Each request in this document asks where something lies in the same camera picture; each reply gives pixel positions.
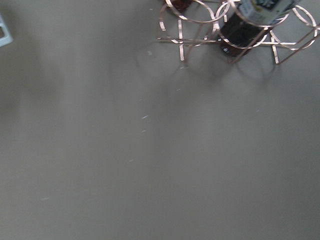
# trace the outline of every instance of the metal wine rack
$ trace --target metal wine rack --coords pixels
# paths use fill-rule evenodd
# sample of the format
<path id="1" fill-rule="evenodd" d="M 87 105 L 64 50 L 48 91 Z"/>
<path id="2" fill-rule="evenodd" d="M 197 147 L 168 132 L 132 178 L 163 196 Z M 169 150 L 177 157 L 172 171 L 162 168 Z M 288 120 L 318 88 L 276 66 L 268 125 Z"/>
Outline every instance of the metal wine rack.
<path id="1" fill-rule="evenodd" d="M 225 41 L 230 46 L 237 49 L 241 49 L 241 53 L 237 57 L 228 56 L 228 62 L 233 64 L 241 59 L 241 57 L 252 48 L 256 47 L 269 47 L 272 49 L 272 55 L 275 64 L 279 65 L 308 47 L 310 47 L 315 40 L 320 36 L 318 31 L 320 30 L 320 23 L 316 23 L 314 17 L 302 6 L 296 5 L 292 11 L 285 16 L 276 20 L 276 24 L 273 25 L 258 25 L 249 20 L 247 20 L 237 9 L 237 5 L 241 0 L 192 0 L 199 4 L 200 7 L 205 8 L 210 16 L 210 20 L 201 21 L 196 19 L 191 19 L 180 13 L 172 4 L 172 0 L 165 0 L 165 4 L 162 6 L 159 12 L 158 27 L 156 31 L 156 38 L 163 42 L 174 43 L 179 46 L 180 60 L 186 62 L 189 58 L 190 52 L 194 47 L 201 46 L 203 44 L 219 44 L 221 41 Z M 208 6 L 208 3 L 216 3 L 216 9 L 213 10 L 212 7 Z M 165 25 L 165 11 L 171 11 L 177 18 L 177 28 L 178 36 L 172 37 L 168 34 Z M 221 32 L 220 23 L 223 21 L 226 23 L 228 21 L 227 13 L 234 11 L 242 20 L 245 22 L 261 28 L 261 32 L 250 42 L 246 47 L 239 47 L 232 44 Z M 294 14 L 306 27 L 309 28 L 309 32 L 305 34 L 301 39 L 295 42 L 284 42 L 281 41 L 279 37 L 276 36 L 273 28 L 282 24 L 289 16 L 289 14 Z M 182 27 L 183 21 L 195 24 L 197 26 L 196 33 L 192 38 L 184 38 L 184 31 Z M 279 48 L 284 48 L 289 50 L 284 58 L 280 59 L 278 50 Z"/>

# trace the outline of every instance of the wire rack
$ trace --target wire rack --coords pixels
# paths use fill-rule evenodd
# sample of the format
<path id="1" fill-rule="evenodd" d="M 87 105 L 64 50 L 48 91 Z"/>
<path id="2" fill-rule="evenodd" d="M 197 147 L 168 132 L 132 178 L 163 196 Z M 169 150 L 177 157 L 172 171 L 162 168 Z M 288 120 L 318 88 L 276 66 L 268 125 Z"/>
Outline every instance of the wire rack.
<path id="1" fill-rule="evenodd" d="M 199 7 L 205 8 L 208 11 L 210 20 L 196 20 L 184 16 L 180 13 L 172 4 L 172 0 L 165 0 L 165 4 L 162 6 L 158 17 L 158 27 L 156 31 L 156 38 L 162 42 L 174 43 L 179 47 L 180 60 L 186 62 L 189 59 L 190 52 L 193 48 L 201 46 L 203 44 L 220 44 L 221 41 L 226 42 L 230 46 L 241 49 L 240 54 L 237 57 L 228 56 L 228 62 L 233 64 L 241 59 L 241 57 L 250 49 L 257 47 L 269 47 L 272 49 L 272 55 L 276 65 L 290 59 L 298 52 L 310 47 L 315 40 L 320 36 L 318 31 L 320 30 L 320 24 L 316 22 L 314 17 L 305 8 L 300 5 L 296 5 L 292 11 L 285 16 L 276 20 L 273 25 L 258 25 L 254 22 L 247 20 L 237 9 L 237 5 L 241 3 L 241 0 L 192 0 L 199 4 Z M 210 7 L 209 3 L 215 3 L 215 10 Z M 177 37 L 173 37 L 168 34 L 165 24 L 165 12 L 171 11 L 177 18 L 175 24 L 177 24 Z M 260 27 L 259 34 L 250 42 L 246 47 L 239 47 L 232 44 L 221 32 L 220 22 L 226 23 L 228 21 L 227 14 L 233 11 L 245 22 Z M 294 15 L 299 21 L 301 21 L 309 31 L 301 37 L 298 41 L 284 42 L 273 31 L 274 27 L 281 25 L 287 20 L 288 16 Z M 184 38 L 183 21 L 194 24 L 197 28 L 193 37 Z M 289 50 L 289 53 L 280 59 L 278 50 L 279 48 Z"/>

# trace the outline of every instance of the white plastic object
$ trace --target white plastic object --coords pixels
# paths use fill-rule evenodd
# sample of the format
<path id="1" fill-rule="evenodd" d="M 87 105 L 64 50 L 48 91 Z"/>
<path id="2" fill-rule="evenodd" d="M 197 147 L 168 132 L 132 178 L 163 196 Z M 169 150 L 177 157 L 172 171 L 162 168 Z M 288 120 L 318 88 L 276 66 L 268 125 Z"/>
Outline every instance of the white plastic object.
<path id="1" fill-rule="evenodd" d="M 3 32 L 4 36 L 0 38 L 0 47 L 7 45 L 13 41 L 13 38 L 8 30 L 8 27 L 5 24 L 5 21 L 0 14 L 0 33 Z"/>

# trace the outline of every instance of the gray surface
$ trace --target gray surface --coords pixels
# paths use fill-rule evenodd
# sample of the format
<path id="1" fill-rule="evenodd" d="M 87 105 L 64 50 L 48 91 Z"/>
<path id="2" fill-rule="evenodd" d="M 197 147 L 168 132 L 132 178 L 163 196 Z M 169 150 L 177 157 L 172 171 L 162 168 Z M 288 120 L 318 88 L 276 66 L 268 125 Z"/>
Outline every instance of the gray surface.
<path id="1" fill-rule="evenodd" d="M 319 239 L 320 42 L 180 68 L 160 5 L 1 2 L 1 240 Z"/>

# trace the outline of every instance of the bottle label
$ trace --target bottle label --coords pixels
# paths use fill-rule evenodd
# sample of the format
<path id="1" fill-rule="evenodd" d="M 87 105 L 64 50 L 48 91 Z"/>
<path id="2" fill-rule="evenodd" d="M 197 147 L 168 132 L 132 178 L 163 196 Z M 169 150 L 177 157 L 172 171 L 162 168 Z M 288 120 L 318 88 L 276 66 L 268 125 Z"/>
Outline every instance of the bottle label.
<path id="1" fill-rule="evenodd" d="M 270 25 L 300 0 L 241 0 L 238 9 L 249 21 Z"/>

